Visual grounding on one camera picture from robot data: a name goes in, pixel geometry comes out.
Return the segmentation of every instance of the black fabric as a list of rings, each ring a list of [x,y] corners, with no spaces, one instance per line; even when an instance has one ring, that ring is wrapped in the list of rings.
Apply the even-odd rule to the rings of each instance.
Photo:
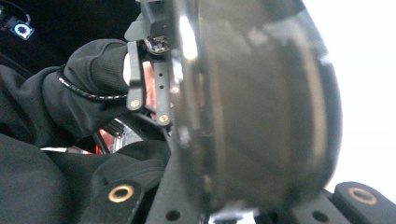
[[[135,142],[121,148],[118,153],[136,158],[140,161],[160,160],[165,164],[169,161],[171,151],[166,142],[150,140],[147,142]]]
[[[124,91],[125,53],[118,40],[91,42],[72,55],[64,74],[92,93]],[[73,223],[107,183],[131,179],[150,190],[163,174],[166,162],[158,158],[42,152],[72,146],[128,113],[125,101],[75,95],[59,82],[57,69],[24,79],[0,65],[0,223]]]
[[[66,179],[38,147],[0,134],[0,223],[66,223]]]
[[[134,154],[146,148],[158,147],[166,152],[168,147],[158,141],[147,141],[131,144],[122,151]],[[97,196],[105,185],[122,179],[129,179],[139,183],[143,191],[156,187],[163,176],[166,161],[148,158],[140,161],[120,153],[107,155],[80,155],[48,151],[49,157],[57,164],[66,178],[73,204],[73,216],[69,221],[74,223],[82,216],[90,199]]]

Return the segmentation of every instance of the black bracket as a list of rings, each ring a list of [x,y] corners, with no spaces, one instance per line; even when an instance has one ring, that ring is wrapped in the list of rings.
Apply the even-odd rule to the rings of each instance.
[[[155,111],[157,124],[166,127],[171,124],[168,63],[154,62],[153,69],[155,74],[155,97],[157,100],[157,108]]]
[[[139,41],[128,43],[128,52],[131,63],[131,78],[126,106],[131,111],[138,111],[145,105],[146,88],[144,82],[143,65],[141,60],[142,45]]]
[[[146,224],[197,224],[200,210],[183,184],[180,157],[173,152],[151,206]]]

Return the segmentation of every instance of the bolt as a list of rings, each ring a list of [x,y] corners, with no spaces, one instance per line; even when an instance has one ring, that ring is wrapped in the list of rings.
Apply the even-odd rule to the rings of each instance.
[[[137,107],[140,106],[140,101],[139,100],[134,100],[131,102],[131,107]]]
[[[158,118],[158,120],[159,120],[161,123],[165,123],[166,121],[169,120],[169,118],[168,118],[167,115],[161,115],[161,116]]]

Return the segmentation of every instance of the white background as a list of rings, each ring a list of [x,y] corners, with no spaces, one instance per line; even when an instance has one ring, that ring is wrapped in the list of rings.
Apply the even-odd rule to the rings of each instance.
[[[344,113],[339,182],[368,185],[396,203],[396,3],[304,0],[334,64]]]

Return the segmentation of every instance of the metal grommet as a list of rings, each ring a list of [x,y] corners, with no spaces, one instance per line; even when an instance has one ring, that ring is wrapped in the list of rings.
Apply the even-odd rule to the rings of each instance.
[[[360,189],[360,188],[350,188],[349,195],[358,202],[366,203],[366,204],[376,204],[377,199],[371,192]]]
[[[159,120],[161,123],[165,123],[166,121],[169,120],[169,118],[168,118],[167,115],[161,115],[161,116],[158,118],[158,120]]]
[[[131,198],[132,195],[134,195],[134,188],[131,185],[119,185],[110,191],[108,199],[113,203],[122,203]]]
[[[137,106],[140,106],[140,101],[139,100],[133,100],[131,102],[131,107],[137,107]]]

